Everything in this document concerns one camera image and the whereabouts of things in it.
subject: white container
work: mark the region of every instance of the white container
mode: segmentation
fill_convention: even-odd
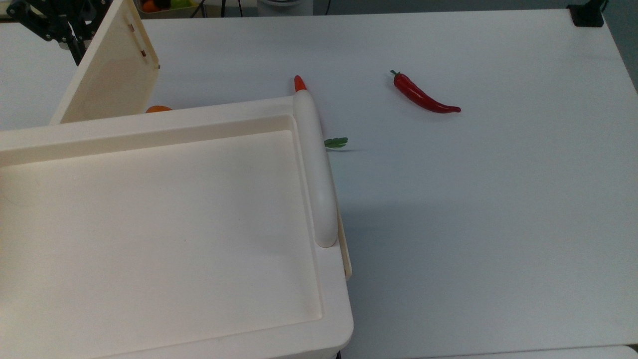
[[[332,358],[353,322],[310,94],[83,121],[145,106],[100,75],[152,87],[131,8],[111,5],[65,124],[0,132],[0,358]]]
[[[258,16],[312,16],[313,0],[257,0]]]

